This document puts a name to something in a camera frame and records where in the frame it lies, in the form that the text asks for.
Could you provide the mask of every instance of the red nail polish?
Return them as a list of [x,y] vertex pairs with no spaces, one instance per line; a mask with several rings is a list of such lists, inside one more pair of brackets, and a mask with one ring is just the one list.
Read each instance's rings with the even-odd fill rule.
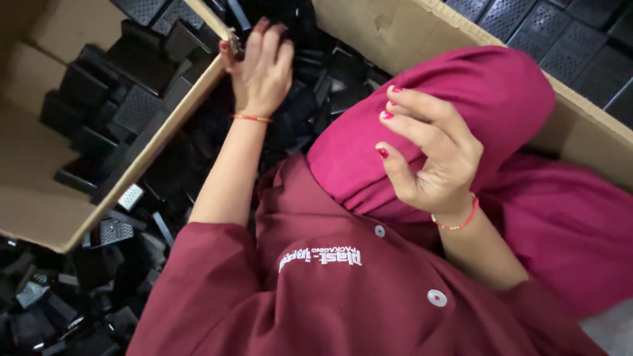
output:
[[382,120],[389,120],[390,118],[392,118],[394,116],[394,114],[392,113],[388,113],[386,111],[383,111],[382,113],[380,113],[380,118]]
[[376,148],[376,151],[378,151],[378,154],[382,157],[382,158],[387,158],[389,157],[389,152],[387,152],[387,150],[384,147],[378,147]]

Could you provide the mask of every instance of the cardboard box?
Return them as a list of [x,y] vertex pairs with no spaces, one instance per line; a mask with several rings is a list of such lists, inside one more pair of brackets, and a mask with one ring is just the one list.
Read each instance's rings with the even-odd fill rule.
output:
[[[230,39],[229,30],[202,0],[187,3],[220,37]],[[322,29],[392,74],[455,48],[503,46],[439,0],[313,3]],[[41,27],[39,31],[42,38],[48,38],[41,33]],[[142,175],[222,75],[222,64],[216,60],[98,207],[90,205],[87,196],[51,180],[54,171],[74,155],[67,148],[68,143],[41,126],[32,113],[1,104],[0,232],[54,251],[68,251]],[[557,92],[558,104],[547,125],[529,145],[592,167],[610,182],[633,192],[633,131],[561,82],[550,76],[548,79]],[[56,77],[47,80],[54,82]]]

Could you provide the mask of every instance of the red thread bracelet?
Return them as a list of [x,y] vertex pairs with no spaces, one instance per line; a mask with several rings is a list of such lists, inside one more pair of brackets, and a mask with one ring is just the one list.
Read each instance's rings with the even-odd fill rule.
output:
[[476,197],[473,193],[470,193],[473,196],[473,211],[472,213],[470,213],[470,216],[468,217],[468,219],[466,219],[466,222],[464,222],[462,225],[459,226],[444,226],[440,223],[437,222],[437,219],[435,218],[435,215],[431,214],[431,220],[433,220],[434,223],[436,223],[437,226],[446,229],[446,230],[458,230],[461,229],[462,227],[468,225],[468,223],[473,219],[473,217],[475,216],[475,213],[477,212],[477,207],[479,206],[479,198]]
[[273,119],[265,118],[265,117],[259,117],[259,116],[233,115],[233,118],[243,118],[245,120],[260,121],[260,122],[265,122],[266,124],[272,124],[273,123]]

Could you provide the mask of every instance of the black plastic tray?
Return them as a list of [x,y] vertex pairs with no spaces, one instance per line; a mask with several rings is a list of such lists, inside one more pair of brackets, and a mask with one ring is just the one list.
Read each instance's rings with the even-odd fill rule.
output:
[[539,62],[563,33],[572,18],[556,6],[539,2],[508,41],[508,46]]
[[605,45],[607,35],[574,21],[549,50],[540,66],[570,86]]

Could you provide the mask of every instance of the woman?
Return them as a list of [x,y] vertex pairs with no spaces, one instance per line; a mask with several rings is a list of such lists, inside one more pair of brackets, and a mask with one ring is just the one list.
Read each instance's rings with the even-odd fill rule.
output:
[[[287,94],[293,45],[279,44],[282,31],[260,20],[242,63],[221,42],[236,115],[268,118]],[[376,141],[358,148],[373,151],[357,157],[371,168],[343,167],[343,172],[330,148],[345,143],[332,142],[336,133],[328,133],[341,133],[346,124],[341,117],[308,160],[292,156],[262,177],[257,242],[244,227],[267,124],[235,119],[128,354],[602,355],[565,306],[530,278],[471,194],[503,155],[523,143],[516,137],[527,140],[544,122],[554,103],[551,88],[533,62],[511,50],[451,55],[429,61],[437,65],[433,70],[445,72],[442,63],[455,61],[454,73],[486,78],[495,87],[484,72],[503,73],[507,62],[517,85],[540,86],[544,94],[535,95],[547,100],[533,108],[538,119],[515,127],[512,139],[483,142],[469,129],[477,123],[466,123],[457,104],[388,84],[364,101],[382,106],[379,115],[364,120],[389,129],[393,136],[385,135],[385,141],[394,145]],[[483,58],[499,63],[490,69]],[[411,73],[394,80],[407,82]],[[410,80],[443,85],[418,77]],[[459,82],[448,82],[452,93],[461,90]],[[458,102],[467,96],[454,97]],[[372,134],[358,129],[359,135]],[[498,152],[495,144],[502,142],[508,152]],[[488,144],[497,152],[486,156]],[[365,177],[376,167],[388,179]],[[364,215],[356,213],[361,210]],[[440,225],[435,232],[446,259],[419,243],[425,240],[421,230],[398,224],[423,222],[426,212]],[[407,218],[398,221],[398,214]]]

